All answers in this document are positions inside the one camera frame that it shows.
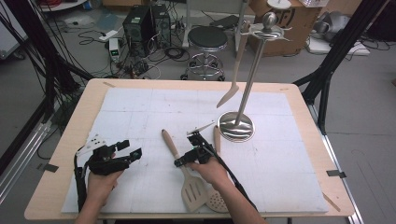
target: black stool seat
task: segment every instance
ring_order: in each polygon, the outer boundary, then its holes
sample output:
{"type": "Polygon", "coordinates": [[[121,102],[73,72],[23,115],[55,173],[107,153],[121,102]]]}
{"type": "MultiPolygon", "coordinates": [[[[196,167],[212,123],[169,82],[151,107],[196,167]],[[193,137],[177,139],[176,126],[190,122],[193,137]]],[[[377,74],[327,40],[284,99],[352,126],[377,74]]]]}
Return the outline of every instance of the black stool seat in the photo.
{"type": "Polygon", "coordinates": [[[200,26],[190,30],[189,42],[197,48],[218,51],[227,45],[227,35],[213,26],[200,26]]]}

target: round metal base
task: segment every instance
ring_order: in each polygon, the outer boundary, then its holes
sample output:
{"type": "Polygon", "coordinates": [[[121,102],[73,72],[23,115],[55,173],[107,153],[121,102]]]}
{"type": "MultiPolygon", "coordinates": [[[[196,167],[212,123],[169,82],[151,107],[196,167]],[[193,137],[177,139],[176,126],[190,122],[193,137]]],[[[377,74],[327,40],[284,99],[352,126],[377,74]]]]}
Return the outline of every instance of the round metal base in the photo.
{"type": "Polygon", "coordinates": [[[253,121],[242,114],[239,125],[235,125],[238,112],[227,112],[222,114],[218,120],[221,135],[232,142],[246,142],[255,132],[253,121]]]}

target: human hand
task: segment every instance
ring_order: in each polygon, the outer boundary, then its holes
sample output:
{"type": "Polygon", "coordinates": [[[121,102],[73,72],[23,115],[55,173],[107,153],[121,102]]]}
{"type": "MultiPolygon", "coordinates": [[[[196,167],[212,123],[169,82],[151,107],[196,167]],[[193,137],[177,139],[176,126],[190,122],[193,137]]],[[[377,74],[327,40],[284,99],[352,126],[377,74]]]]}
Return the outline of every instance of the human hand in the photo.
{"type": "Polygon", "coordinates": [[[110,175],[96,175],[90,172],[88,177],[87,201],[95,201],[101,206],[106,204],[111,190],[117,186],[117,179],[123,171],[110,175]]]}
{"type": "Polygon", "coordinates": [[[230,182],[227,171],[214,157],[211,157],[206,164],[189,162],[187,166],[196,170],[207,183],[212,184],[214,189],[218,189],[220,183],[230,182]]]}

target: human arm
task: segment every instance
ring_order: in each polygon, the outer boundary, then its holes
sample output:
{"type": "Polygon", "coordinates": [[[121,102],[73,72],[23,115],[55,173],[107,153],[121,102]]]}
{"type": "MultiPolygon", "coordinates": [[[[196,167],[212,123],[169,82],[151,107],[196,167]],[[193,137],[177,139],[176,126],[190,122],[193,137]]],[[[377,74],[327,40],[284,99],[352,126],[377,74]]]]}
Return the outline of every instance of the human arm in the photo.
{"type": "Polygon", "coordinates": [[[212,184],[224,202],[235,224],[266,224],[256,209],[248,202],[241,192],[228,178],[227,172],[218,160],[210,158],[206,164],[188,163],[191,169],[196,170],[206,182],[212,184]]]}
{"type": "Polygon", "coordinates": [[[110,175],[95,175],[90,173],[88,177],[87,199],[76,218],[76,224],[96,223],[102,206],[106,204],[111,190],[117,186],[117,179],[122,172],[118,171],[110,175]]]}

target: wooden table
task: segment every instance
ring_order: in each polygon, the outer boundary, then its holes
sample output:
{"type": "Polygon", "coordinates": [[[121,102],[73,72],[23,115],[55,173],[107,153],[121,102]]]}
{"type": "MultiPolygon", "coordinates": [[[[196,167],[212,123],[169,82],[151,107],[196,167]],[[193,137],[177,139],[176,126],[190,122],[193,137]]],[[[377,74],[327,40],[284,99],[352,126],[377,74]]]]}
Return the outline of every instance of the wooden table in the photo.
{"type": "MultiPolygon", "coordinates": [[[[89,131],[95,121],[106,91],[110,88],[168,89],[168,90],[208,90],[227,91],[228,82],[204,81],[171,81],[171,80],[117,80],[93,79],[81,96],[78,106],[70,119],[50,164],[59,166],[56,173],[45,172],[29,202],[25,217],[31,220],[73,219],[77,214],[61,212],[67,194],[70,179],[73,175],[74,155],[84,146],[89,131]]],[[[243,90],[245,83],[238,83],[243,90]]],[[[305,148],[317,174],[318,182],[327,201],[329,212],[310,214],[322,217],[350,217],[354,208],[342,180],[338,176],[328,176],[326,171],[336,170],[318,128],[309,113],[299,89],[292,84],[254,83],[252,91],[282,92],[290,103],[292,114],[297,122],[305,148]]],[[[204,217],[228,217],[226,214],[206,214],[204,217]]],[[[295,217],[294,214],[282,214],[284,217],[295,217]]],[[[105,214],[100,218],[204,218],[203,214],[105,214]]]]}

